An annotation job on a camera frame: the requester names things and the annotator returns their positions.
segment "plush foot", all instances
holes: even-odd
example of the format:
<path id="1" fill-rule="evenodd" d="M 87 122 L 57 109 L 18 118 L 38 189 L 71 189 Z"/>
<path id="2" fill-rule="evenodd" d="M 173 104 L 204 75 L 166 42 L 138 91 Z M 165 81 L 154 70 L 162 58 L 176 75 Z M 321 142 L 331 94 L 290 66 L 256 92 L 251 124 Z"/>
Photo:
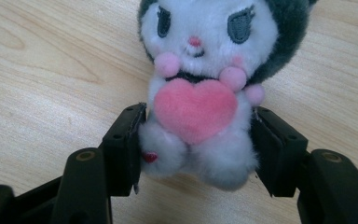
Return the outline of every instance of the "plush foot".
<path id="1" fill-rule="evenodd" d="M 251 139 L 242 130 L 220 133 L 191 149 L 200 180 L 223 190 L 242 187 L 258 164 Z"/>
<path id="2" fill-rule="evenodd" d="M 142 149 L 142 170 L 147 175 L 169 176 L 184 165 L 186 144 L 172 133 L 167 133 L 155 121 L 148 121 L 139 128 Z"/>

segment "stuffed animal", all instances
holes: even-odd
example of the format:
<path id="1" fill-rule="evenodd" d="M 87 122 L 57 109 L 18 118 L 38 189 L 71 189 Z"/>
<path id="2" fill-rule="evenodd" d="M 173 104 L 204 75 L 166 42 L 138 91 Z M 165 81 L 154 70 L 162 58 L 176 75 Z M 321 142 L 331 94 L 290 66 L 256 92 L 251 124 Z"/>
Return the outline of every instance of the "stuffed animal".
<path id="1" fill-rule="evenodd" d="M 258 166 L 249 135 L 260 83 L 295 54 L 312 0 L 142 0 L 155 72 L 139 129 L 142 169 L 239 189 Z"/>

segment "pink heart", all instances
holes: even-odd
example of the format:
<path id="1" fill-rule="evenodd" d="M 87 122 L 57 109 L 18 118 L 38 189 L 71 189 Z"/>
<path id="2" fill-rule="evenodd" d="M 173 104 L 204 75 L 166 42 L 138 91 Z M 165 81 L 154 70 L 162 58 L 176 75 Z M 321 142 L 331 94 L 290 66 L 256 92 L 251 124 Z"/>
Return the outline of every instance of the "pink heart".
<path id="1" fill-rule="evenodd" d="M 232 90 L 217 80 L 193 85 L 177 78 L 159 90 L 154 112 L 165 129 L 193 145 L 226 128 L 237 106 Z"/>

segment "wooden table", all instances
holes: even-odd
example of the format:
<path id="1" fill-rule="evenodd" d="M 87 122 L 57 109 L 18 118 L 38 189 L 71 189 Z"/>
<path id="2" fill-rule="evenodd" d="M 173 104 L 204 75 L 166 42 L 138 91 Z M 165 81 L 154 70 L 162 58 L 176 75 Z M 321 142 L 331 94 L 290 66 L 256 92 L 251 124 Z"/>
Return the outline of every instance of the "wooden table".
<path id="1" fill-rule="evenodd" d="M 16 195 L 97 147 L 128 105 L 146 101 L 153 66 L 137 35 L 139 1 L 0 0 L 0 184 Z M 265 82 L 263 104 L 358 167 L 358 0 L 321 0 L 296 57 Z M 252 175 L 236 192 L 188 175 L 142 175 L 114 198 L 116 223 L 299 223 L 294 199 Z"/>

